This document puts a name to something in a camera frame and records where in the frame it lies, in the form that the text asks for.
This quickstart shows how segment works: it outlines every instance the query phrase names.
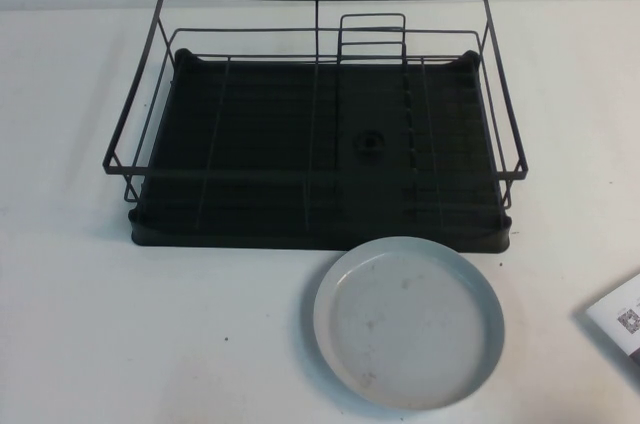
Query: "qr code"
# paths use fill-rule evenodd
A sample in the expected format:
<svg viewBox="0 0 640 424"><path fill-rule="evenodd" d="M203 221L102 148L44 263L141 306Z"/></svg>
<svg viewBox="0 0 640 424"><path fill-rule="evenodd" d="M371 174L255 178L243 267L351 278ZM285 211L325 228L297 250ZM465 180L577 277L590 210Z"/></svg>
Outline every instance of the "qr code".
<svg viewBox="0 0 640 424"><path fill-rule="evenodd" d="M620 324L622 324L631 334L636 331L640 331L640 317L632 309L629 309L618 317L618 322L620 322Z"/></svg>

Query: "wire basket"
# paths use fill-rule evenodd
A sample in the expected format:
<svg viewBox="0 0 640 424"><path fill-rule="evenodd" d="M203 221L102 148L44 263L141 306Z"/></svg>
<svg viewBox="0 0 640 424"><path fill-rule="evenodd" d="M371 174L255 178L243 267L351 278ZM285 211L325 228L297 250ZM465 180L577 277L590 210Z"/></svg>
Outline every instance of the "wire basket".
<svg viewBox="0 0 640 424"><path fill-rule="evenodd" d="M488 0L158 0L103 166L139 244L473 252L528 170Z"/></svg>

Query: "round dish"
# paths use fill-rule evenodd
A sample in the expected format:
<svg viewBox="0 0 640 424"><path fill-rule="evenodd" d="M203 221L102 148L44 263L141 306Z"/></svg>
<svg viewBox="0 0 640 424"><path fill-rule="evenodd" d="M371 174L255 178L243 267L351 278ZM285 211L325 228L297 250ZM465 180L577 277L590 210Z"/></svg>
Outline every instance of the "round dish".
<svg viewBox="0 0 640 424"><path fill-rule="evenodd" d="M504 318L493 289L457 252L389 237L342 256L316 295L320 351L372 402L426 410L463 399L495 368Z"/></svg>

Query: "black plastic tray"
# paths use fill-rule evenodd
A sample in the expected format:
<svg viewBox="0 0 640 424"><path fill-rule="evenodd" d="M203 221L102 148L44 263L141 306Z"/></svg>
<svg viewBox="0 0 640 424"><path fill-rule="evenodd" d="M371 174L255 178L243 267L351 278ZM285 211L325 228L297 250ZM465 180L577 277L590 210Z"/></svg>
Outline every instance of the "black plastic tray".
<svg viewBox="0 0 640 424"><path fill-rule="evenodd" d="M508 245L477 54L339 74L320 65L311 170L326 176L310 179L308 196L277 177L308 171L314 66L206 62L185 49L176 61L150 167L275 170L276 182L148 177L131 213L139 244L343 249L409 235L459 250Z"/></svg>

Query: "paper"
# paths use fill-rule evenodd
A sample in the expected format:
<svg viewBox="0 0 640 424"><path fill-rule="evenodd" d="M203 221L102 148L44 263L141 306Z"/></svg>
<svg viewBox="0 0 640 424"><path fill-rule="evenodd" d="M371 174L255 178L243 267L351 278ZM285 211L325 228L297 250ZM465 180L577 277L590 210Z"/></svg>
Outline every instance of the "paper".
<svg viewBox="0 0 640 424"><path fill-rule="evenodd" d="M640 365L640 275L596 302L587 315Z"/></svg>

